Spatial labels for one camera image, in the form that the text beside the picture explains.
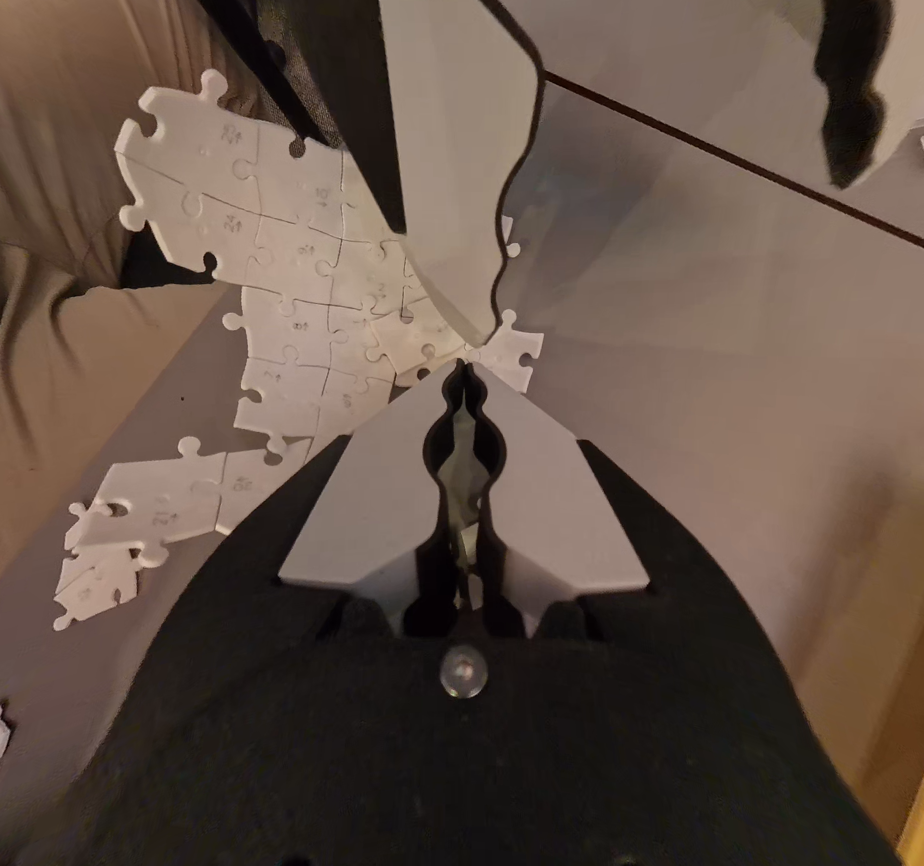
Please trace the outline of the white puzzle piece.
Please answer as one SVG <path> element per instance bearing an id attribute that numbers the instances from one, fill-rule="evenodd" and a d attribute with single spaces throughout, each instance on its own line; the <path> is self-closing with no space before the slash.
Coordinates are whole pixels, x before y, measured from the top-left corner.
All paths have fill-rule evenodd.
<path id="1" fill-rule="evenodd" d="M 520 331 L 515 328 L 515 322 L 516 312 L 510 308 L 505 309 L 501 325 L 490 340 L 478 348 L 466 344 L 465 349 L 469 362 L 479 363 L 517 393 L 524 395 L 533 374 L 533 366 L 524 364 L 522 360 L 526 357 L 534 362 L 539 358 L 544 334 Z"/>

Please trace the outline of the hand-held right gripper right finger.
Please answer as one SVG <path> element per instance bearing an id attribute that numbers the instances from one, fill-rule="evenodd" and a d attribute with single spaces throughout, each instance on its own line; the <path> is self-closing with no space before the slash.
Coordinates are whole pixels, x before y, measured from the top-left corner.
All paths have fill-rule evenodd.
<path id="1" fill-rule="evenodd" d="M 476 569 L 491 635 L 527 637 L 553 604 L 644 591 L 650 576 L 576 436 L 478 364 L 466 406 L 487 473 Z"/>

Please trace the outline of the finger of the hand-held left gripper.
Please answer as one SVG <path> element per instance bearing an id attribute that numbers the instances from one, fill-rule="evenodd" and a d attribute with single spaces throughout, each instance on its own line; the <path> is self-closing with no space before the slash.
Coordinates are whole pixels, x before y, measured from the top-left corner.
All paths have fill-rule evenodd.
<path id="1" fill-rule="evenodd" d="M 499 0 L 378 0 L 406 232 L 427 296 L 475 348 L 500 325 L 502 204 L 535 141 L 543 65 Z"/>
<path id="2" fill-rule="evenodd" d="M 874 85 L 894 17 L 892 0 L 821 0 L 814 71 L 828 102 L 821 129 L 831 184 L 845 190 L 873 165 L 886 104 Z"/>

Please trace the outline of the partly built white puzzle ball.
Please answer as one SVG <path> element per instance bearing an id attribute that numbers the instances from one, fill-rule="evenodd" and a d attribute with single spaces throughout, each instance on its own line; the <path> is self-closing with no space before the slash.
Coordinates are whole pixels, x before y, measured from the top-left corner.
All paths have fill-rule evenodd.
<path id="1" fill-rule="evenodd" d="M 217 70 L 197 93 L 149 87 L 145 136 L 126 120 L 115 156 L 134 202 L 121 224 L 149 226 L 168 261 L 239 289 L 228 331 L 247 338 L 234 427 L 264 447 L 117 463 L 89 504 L 74 503 L 54 600 L 57 631 L 132 600 L 138 575 L 167 547 L 228 535 L 324 445 L 369 419 L 392 390 L 416 384 L 466 343 L 437 312 L 395 235 L 372 207 L 350 155 L 218 106 Z"/>

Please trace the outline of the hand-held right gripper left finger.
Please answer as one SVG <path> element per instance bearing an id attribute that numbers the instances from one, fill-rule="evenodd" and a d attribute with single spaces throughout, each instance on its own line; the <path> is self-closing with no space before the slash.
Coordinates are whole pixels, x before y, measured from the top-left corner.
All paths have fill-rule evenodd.
<path id="1" fill-rule="evenodd" d="M 352 433 L 281 581 L 374 601 L 411 637 L 450 633 L 459 571 L 439 472 L 465 386 L 466 367 L 453 360 Z"/>

